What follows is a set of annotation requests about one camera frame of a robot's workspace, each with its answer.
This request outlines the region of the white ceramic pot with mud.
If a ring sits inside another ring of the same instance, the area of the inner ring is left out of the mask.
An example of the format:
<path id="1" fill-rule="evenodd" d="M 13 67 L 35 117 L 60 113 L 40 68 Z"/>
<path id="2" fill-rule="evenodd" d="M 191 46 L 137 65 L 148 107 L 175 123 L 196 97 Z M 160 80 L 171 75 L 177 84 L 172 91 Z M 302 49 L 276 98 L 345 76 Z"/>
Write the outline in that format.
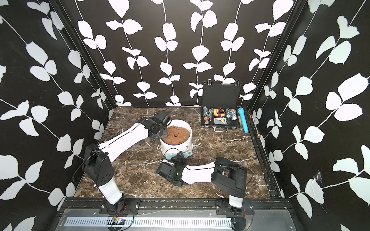
<path id="1" fill-rule="evenodd" d="M 184 157 L 192 155 L 192 128 L 179 119 L 172 120 L 167 127 L 167 138 L 161 139 L 161 152 L 167 160 L 182 152 Z"/>

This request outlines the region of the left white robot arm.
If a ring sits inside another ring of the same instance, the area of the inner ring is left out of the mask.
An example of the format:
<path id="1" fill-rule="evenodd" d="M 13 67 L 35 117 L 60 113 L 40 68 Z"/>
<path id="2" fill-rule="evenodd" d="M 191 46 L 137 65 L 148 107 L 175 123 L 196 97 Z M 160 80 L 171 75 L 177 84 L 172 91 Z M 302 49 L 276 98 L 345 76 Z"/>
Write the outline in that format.
<path id="1" fill-rule="evenodd" d="M 112 162 L 141 140 L 148 137 L 166 138 L 167 127 L 171 120 L 168 113 L 160 111 L 152 116 L 141 118 L 115 138 L 99 145 L 92 143 L 86 147 L 82 170 L 94 182 L 110 205 L 115 206 L 124 198 L 114 180 L 115 170 Z"/>

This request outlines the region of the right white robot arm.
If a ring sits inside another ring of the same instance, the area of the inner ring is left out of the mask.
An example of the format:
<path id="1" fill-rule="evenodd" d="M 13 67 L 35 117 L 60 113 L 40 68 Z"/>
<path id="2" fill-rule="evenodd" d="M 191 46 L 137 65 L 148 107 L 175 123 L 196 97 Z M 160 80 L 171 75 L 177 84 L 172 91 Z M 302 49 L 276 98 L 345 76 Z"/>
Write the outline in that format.
<path id="1" fill-rule="evenodd" d="M 231 207 L 242 208 L 248 184 L 248 169 L 224 157 L 217 157 L 214 162 L 206 165 L 190 166 L 186 158 L 191 155 L 192 152 L 181 151 L 167 155 L 156 174 L 178 187 L 211 182 L 229 195 Z"/>

